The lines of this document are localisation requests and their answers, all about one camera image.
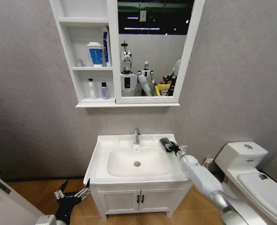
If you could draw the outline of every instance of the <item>sink basin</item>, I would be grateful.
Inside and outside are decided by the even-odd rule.
[[[161,176],[169,173],[172,164],[162,149],[135,146],[133,149],[116,149],[109,154],[107,172],[117,177]]]
[[[159,140],[173,134],[100,135],[85,174],[84,184],[185,181],[189,177],[174,153],[168,153]]]

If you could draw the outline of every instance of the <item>toilet lid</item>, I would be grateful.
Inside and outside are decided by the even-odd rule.
[[[277,217],[277,183],[263,173],[245,173],[238,180],[270,213]]]

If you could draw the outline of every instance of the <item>purple bottle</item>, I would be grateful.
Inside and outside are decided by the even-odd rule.
[[[109,99],[108,97],[108,86],[106,86],[106,82],[102,82],[102,97],[103,99]]]

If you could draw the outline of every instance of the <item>cup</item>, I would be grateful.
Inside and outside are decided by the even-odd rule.
[[[102,45],[99,42],[90,42],[87,46],[89,48],[93,66],[102,67]]]

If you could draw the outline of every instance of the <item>toilet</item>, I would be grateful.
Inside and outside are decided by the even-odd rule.
[[[277,183],[255,167],[267,151],[254,142],[226,144],[215,159],[225,173],[224,191],[244,199],[269,225],[277,224]]]

